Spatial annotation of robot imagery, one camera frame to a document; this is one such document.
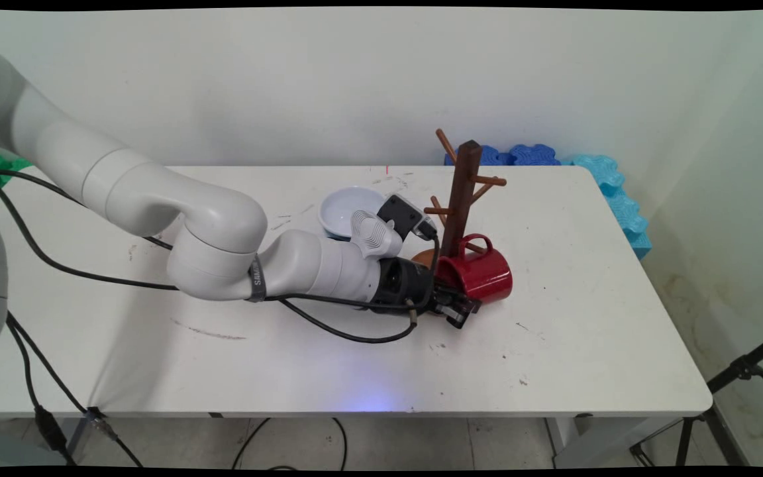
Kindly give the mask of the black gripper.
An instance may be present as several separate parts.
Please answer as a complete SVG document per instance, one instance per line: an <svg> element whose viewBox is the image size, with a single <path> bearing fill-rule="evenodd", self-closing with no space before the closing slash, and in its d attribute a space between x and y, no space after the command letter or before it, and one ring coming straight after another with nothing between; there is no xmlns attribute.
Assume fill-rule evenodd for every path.
<svg viewBox="0 0 763 477"><path fill-rule="evenodd" d="M375 305L416 305L416 313L435 312L445 317L455 329L463 329L471 314L476 314L482 302L464 298L460 290L435 281L436 265L427 268L405 258L379 260L380 280L370 302Z"/></svg>

